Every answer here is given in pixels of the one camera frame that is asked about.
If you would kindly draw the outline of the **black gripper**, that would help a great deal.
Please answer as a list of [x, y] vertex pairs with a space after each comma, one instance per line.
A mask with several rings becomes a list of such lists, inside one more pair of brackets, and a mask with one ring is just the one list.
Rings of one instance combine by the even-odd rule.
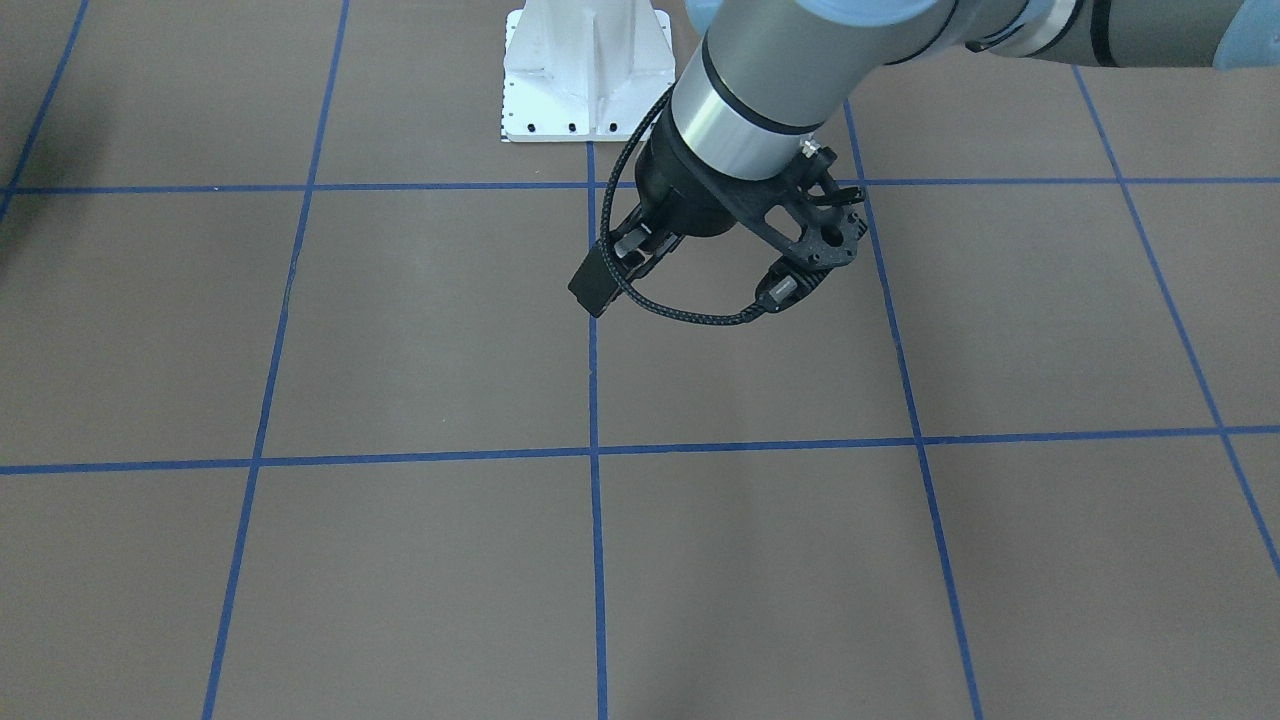
[[669, 120], [658, 120], [635, 163], [636, 215], [607, 231], [588, 250], [567, 288], [591, 318], [600, 318], [635, 283], [672, 254], [685, 236], [724, 234], [740, 220], [682, 161], [687, 147]]

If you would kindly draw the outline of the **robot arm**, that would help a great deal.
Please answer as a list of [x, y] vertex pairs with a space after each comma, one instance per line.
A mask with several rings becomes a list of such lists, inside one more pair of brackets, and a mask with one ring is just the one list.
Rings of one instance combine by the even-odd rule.
[[[568, 290], [591, 316], [618, 297], [695, 325], [782, 313], [858, 255], [864, 193], [815, 132], [874, 70], [950, 47], [1103, 68], [1277, 64], [1275, 1], [717, 1], [698, 49], [641, 119]], [[742, 227], [777, 251], [753, 301], [691, 313], [636, 282], [686, 238]]]

